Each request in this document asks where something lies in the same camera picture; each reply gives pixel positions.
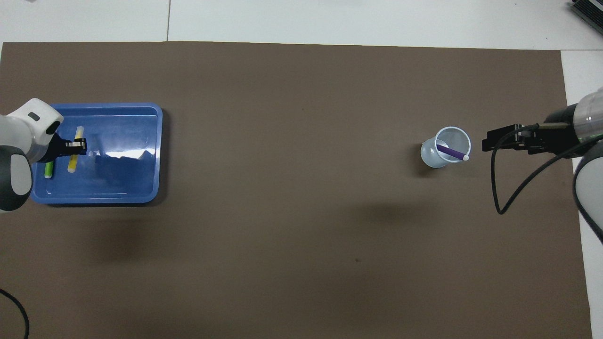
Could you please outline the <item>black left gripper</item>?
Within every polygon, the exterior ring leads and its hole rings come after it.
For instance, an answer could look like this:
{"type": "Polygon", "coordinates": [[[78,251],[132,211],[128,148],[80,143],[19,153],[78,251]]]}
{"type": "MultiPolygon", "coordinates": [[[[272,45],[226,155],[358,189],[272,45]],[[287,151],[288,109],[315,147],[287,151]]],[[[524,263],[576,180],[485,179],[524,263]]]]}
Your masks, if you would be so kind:
{"type": "Polygon", "coordinates": [[[86,138],[75,138],[73,141],[67,141],[60,137],[58,133],[54,133],[45,152],[45,163],[63,156],[64,149],[65,156],[83,156],[88,151],[87,146],[86,138]]]}

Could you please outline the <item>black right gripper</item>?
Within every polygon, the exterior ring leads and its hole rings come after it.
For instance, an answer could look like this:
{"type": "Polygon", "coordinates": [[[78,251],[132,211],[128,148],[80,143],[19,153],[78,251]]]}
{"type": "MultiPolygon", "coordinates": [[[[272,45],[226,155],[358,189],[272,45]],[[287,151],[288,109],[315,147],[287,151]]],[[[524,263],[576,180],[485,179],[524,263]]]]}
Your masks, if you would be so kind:
{"type": "MultiPolygon", "coordinates": [[[[573,118],[575,106],[568,106],[565,109],[557,110],[545,118],[545,123],[566,123],[564,128],[553,129],[543,128],[530,132],[522,132],[523,141],[521,150],[527,150],[528,154],[554,153],[556,155],[579,144],[574,127],[573,118]]],[[[487,132],[487,138],[481,141],[481,150],[483,152],[493,152],[495,149],[515,149],[520,145],[516,137],[509,137],[504,140],[500,138],[504,135],[521,128],[521,125],[507,125],[498,129],[491,129],[487,132]]]]}

